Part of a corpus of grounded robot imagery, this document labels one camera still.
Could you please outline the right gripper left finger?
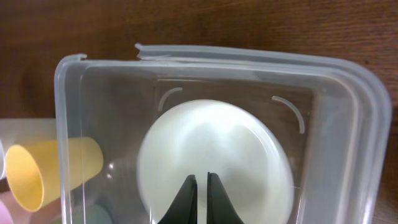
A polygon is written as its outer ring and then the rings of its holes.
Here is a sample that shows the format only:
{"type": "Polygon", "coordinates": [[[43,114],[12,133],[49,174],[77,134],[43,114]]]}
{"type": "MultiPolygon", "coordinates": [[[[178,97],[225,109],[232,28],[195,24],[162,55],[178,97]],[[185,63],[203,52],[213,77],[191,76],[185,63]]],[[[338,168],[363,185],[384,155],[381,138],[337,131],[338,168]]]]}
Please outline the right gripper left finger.
{"type": "Polygon", "coordinates": [[[196,178],[188,175],[158,224],[197,224],[197,199],[196,178]]]}

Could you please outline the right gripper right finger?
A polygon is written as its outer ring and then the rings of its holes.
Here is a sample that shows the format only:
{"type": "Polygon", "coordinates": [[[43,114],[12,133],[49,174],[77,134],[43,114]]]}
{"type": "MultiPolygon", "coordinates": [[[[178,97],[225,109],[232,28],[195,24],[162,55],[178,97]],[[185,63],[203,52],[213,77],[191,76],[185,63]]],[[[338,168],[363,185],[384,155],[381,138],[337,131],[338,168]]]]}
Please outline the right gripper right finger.
{"type": "Polygon", "coordinates": [[[243,224],[236,213],[221,179],[216,173],[208,173],[207,177],[207,224],[243,224]]]}

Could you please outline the pink plastic cup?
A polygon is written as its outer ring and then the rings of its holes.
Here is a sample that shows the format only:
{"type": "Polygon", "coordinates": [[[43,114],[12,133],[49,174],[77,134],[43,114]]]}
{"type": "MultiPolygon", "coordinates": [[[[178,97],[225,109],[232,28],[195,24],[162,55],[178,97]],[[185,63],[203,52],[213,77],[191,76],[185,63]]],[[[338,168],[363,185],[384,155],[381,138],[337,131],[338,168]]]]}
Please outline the pink plastic cup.
{"type": "Polygon", "coordinates": [[[61,213],[60,199],[36,212],[28,212],[17,203],[10,191],[1,193],[1,224],[46,224],[57,219],[61,213]]]}

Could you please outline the white plastic cup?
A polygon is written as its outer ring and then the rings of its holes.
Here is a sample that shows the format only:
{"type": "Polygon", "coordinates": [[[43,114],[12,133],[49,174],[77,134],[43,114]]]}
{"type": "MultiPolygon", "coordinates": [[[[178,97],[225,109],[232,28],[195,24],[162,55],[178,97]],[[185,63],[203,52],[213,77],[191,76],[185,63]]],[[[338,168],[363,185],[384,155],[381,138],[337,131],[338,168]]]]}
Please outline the white plastic cup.
{"type": "Polygon", "coordinates": [[[1,118],[1,179],[6,178],[5,156],[12,145],[56,137],[55,118],[1,118]]]}

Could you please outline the yellow plastic cup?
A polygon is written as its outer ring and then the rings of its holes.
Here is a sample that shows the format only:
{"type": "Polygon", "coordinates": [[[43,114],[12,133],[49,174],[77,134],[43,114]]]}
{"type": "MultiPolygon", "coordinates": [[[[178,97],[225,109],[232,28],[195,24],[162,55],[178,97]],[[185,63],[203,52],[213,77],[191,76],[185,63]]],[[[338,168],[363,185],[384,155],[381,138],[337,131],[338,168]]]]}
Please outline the yellow plastic cup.
{"type": "MultiPolygon", "coordinates": [[[[75,189],[100,173],[103,153],[90,137],[68,140],[69,181],[75,189]]],[[[20,143],[6,152],[6,177],[19,205],[36,212],[60,197],[61,180],[57,140],[20,143]]]]}

